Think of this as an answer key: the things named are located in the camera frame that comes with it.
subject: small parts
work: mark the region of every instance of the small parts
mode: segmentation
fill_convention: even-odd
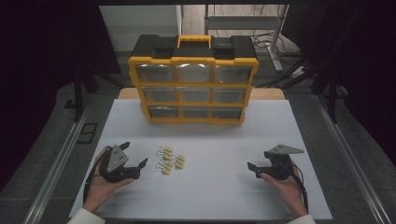
[[[170,175],[172,171],[173,163],[171,161],[159,161],[157,169],[161,169],[164,174]]]
[[[173,149],[171,147],[160,147],[157,156],[163,156],[165,160],[171,161],[173,156]]]
[[[175,163],[177,168],[183,169],[184,168],[184,161],[185,161],[184,156],[178,155],[176,157],[176,159],[174,160],[174,163]]]
[[[161,159],[157,164],[157,169],[162,170],[166,175],[170,175],[174,165],[177,169],[184,168],[184,162],[186,159],[182,155],[173,155],[173,149],[171,147],[160,147],[157,152],[157,156],[161,156]]]

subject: black curtain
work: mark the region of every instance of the black curtain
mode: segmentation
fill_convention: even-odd
[[[57,91],[74,81],[78,68],[120,73],[98,6],[5,1],[1,8],[5,141],[0,150],[0,189],[41,133]]]
[[[396,5],[368,6],[340,53],[346,106],[396,164]]]

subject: floor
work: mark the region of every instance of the floor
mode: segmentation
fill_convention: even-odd
[[[203,9],[203,6],[185,8],[185,15],[191,16],[184,19],[183,34],[201,34],[203,32],[203,25],[193,22],[193,18],[203,17]],[[233,11],[236,10],[236,7],[216,6],[216,14],[223,11],[226,14],[239,12],[245,15],[253,9],[252,6],[245,6],[240,7],[238,11]],[[268,7],[266,13],[276,14],[277,7]],[[212,32],[214,32],[212,35],[219,34],[219,36],[230,34],[225,31]],[[287,39],[285,39],[285,45],[279,46],[279,48],[284,48],[288,52],[298,52],[298,48]],[[112,76],[131,86],[129,77],[125,75],[125,71],[127,72],[125,59],[129,52],[116,53],[120,60],[122,74]],[[280,76],[274,70],[265,50],[260,52],[258,57],[260,70],[253,80],[254,86]],[[296,60],[295,57],[285,57],[282,64],[285,69],[288,69],[289,63],[294,63]],[[383,205],[384,210],[387,211],[389,219],[396,221],[396,214],[392,212],[396,211],[395,166],[374,139],[350,115],[342,97],[336,102],[338,123],[335,126],[329,124],[321,104],[326,101],[326,98],[323,95],[313,95],[309,88],[314,78],[308,78],[283,90],[283,92],[290,102],[309,157],[333,215],[333,220],[317,220],[317,223],[390,223],[375,219],[369,205],[373,204],[373,198],[378,199],[377,202],[381,202],[380,205]],[[0,223],[22,223],[32,211],[31,206],[37,202],[37,196],[42,196],[40,192],[48,192],[49,198],[47,201],[40,201],[39,215],[36,216],[35,222],[31,223],[66,223],[68,221],[69,211],[100,139],[112,102],[117,99],[120,92],[119,88],[100,77],[97,77],[96,80],[99,83],[99,92],[84,94],[84,105],[89,110],[86,110],[86,117],[82,122],[85,126],[80,128],[86,132],[78,132],[79,134],[75,136],[76,143],[71,144],[70,155],[68,159],[64,159],[64,167],[59,172],[59,179],[52,186],[45,185],[45,180],[54,161],[58,159],[59,151],[73,137],[69,135],[70,131],[76,129],[76,123],[73,122],[74,109],[64,108],[68,100],[74,99],[73,85],[67,85],[58,91],[57,104],[46,127],[37,138],[28,157],[0,194]],[[336,133],[337,131],[341,133],[341,140],[339,135],[334,134],[334,127]],[[350,165],[354,164],[354,161],[350,161],[350,157],[344,152],[345,148],[353,155],[352,160],[355,160],[359,165],[358,171],[356,166]],[[363,180],[361,180],[361,175],[356,175],[359,172],[363,173]],[[364,193],[367,191],[367,185],[360,185],[361,181],[369,184],[371,194]],[[286,222],[286,220],[279,220],[263,223]],[[133,222],[108,219],[107,223]]]

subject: yellow storage organizer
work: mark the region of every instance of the yellow storage organizer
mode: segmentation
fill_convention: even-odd
[[[242,123],[259,61],[249,36],[141,35],[128,61],[153,122]]]

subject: carrying handle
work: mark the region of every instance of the carrying handle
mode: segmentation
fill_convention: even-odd
[[[209,48],[211,48],[211,36],[210,35],[180,35],[177,41],[177,48],[180,48],[181,42],[207,42]]]

